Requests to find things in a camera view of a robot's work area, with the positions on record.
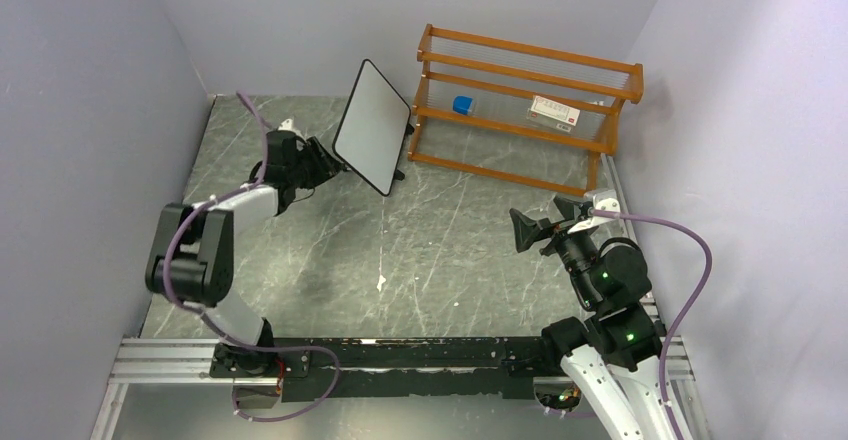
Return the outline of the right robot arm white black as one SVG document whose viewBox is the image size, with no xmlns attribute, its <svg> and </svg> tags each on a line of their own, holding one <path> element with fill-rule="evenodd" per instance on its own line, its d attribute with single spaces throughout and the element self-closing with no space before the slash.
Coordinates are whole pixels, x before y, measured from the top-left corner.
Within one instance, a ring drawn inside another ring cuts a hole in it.
<svg viewBox="0 0 848 440">
<path fill-rule="evenodd" d="M 613 439 L 689 439 L 682 411 L 671 399 L 661 326 L 642 303 L 652 290 L 638 244 L 592 234 L 621 216 L 615 194 L 594 192 L 583 201 L 554 200 L 562 220 L 534 220 L 509 211 L 517 252 L 538 242 L 557 256 L 588 317 L 569 317 L 542 331 L 539 358 L 550 373 L 565 373 Z"/>
</svg>

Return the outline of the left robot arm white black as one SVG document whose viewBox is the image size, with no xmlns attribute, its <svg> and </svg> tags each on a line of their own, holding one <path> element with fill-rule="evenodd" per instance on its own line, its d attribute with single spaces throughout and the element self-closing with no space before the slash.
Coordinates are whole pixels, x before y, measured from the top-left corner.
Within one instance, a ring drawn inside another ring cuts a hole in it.
<svg viewBox="0 0 848 440">
<path fill-rule="evenodd" d="M 233 289 L 235 237 L 284 213 L 298 191 L 314 190 L 346 169 L 316 137 L 266 133 L 262 159 L 235 191 L 162 209 L 144 273 L 147 290 L 210 321 L 225 368 L 261 376 L 278 367 L 269 321 Z"/>
</svg>

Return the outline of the small whiteboard black frame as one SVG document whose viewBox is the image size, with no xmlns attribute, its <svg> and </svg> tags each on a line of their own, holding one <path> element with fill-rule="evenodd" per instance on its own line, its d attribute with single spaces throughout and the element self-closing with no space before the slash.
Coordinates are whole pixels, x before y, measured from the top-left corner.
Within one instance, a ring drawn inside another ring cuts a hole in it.
<svg viewBox="0 0 848 440">
<path fill-rule="evenodd" d="M 331 144 L 332 152 L 381 196 L 404 178 L 398 169 L 414 133 L 412 109 L 377 66 L 364 59 Z"/>
</svg>

